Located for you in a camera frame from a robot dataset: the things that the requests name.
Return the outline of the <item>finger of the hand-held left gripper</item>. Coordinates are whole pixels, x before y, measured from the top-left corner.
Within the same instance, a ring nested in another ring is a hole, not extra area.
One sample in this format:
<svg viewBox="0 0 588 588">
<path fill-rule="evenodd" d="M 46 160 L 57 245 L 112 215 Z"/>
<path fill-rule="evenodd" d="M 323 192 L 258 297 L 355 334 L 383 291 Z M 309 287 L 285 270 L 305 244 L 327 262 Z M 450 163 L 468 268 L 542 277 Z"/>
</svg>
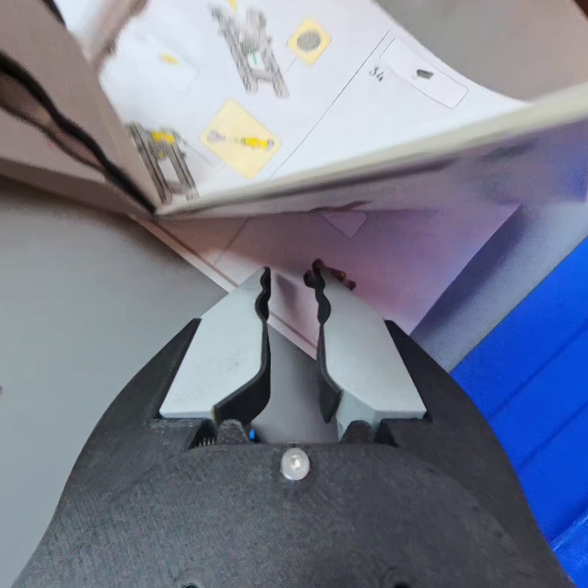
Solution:
<svg viewBox="0 0 588 588">
<path fill-rule="evenodd" d="M 135 141 L 54 1 L 1 1 L 1 74 L 23 84 L 66 132 L 158 208 L 158 189 Z"/>
<path fill-rule="evenodd" d="M 110 212 L 151 213 L 149 201 L 7 73 L 1 74 L 1 176 Z"/>
</svg>

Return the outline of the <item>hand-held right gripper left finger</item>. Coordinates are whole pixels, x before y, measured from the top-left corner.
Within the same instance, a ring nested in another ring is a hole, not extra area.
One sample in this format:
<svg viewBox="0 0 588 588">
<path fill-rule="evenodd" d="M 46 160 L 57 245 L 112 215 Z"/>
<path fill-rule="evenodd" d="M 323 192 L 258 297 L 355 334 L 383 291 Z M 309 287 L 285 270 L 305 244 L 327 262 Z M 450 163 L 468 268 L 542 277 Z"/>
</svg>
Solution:
<svg viewBox="0 0 588 588">
<path fill-rule="evenodd" d="M 159 409 L 167 419 L 252 423 L 270 399 L 271 275 L 260 268 L 208 310 Z"/>
</svg>

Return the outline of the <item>blue plastic storage bin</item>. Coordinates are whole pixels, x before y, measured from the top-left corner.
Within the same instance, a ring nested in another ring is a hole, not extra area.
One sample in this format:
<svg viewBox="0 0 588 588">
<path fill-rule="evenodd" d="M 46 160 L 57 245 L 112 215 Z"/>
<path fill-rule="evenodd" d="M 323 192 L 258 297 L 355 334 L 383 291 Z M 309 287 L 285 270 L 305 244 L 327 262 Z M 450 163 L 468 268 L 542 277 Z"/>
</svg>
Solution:
<svg viewBox="0 0 588 588">
<path fill-rule="evenodd" d="M 501 442 L 562 568 L 587 587 L 587 238 L 450 374 Z"/>
</svg>

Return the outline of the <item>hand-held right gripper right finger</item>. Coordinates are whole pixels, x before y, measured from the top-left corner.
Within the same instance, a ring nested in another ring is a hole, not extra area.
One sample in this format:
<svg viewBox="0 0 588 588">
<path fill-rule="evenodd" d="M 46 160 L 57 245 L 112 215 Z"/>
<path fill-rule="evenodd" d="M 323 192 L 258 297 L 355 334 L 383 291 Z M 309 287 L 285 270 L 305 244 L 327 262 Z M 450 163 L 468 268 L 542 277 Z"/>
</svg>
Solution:
<svg viewBox="0 0 588 588">
<path fill-rule="evenodd" d="M 339 439 L 354 422 L 376 432 L 385 419 L 422 419 L 425 404 L 379 312 L 333 275 L 316 276 L 316 299 L 319 408 Z"/>
</svg>

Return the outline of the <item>lego instruction booklet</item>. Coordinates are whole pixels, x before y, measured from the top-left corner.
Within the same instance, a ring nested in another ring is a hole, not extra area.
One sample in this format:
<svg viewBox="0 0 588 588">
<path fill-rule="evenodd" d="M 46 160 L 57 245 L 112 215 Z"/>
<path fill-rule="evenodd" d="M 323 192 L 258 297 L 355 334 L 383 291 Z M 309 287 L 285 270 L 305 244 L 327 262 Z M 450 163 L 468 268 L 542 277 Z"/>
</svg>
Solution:
<svg viewBox="0 0 588 588">
<path fill-rule="evenodd" d="M 524 200 L 582 199 L 539 103 L 587 95 L 577 1 L 55 1 L 158 190 L 145 226 L 314 356 L 315 258 L 412 330 Z"/>
</svg>

